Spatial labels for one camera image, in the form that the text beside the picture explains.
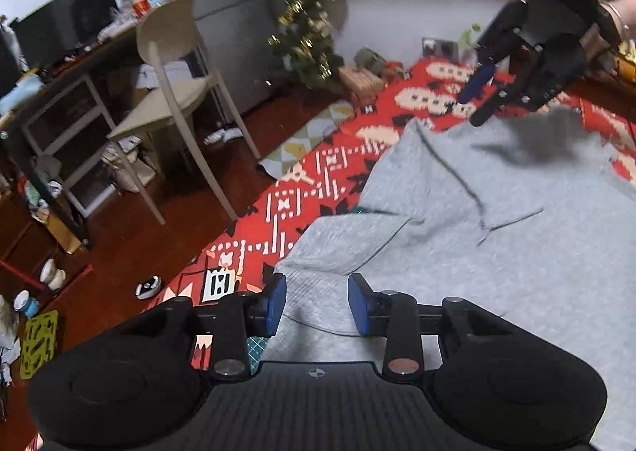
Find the person right hand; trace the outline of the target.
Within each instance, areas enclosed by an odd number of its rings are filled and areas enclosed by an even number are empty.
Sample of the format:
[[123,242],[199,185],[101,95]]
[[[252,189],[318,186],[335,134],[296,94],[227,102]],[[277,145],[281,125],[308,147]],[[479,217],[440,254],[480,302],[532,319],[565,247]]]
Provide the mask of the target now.
[[610,14],[623,41],[635,38],[636,0],[601,1],[601,6]]

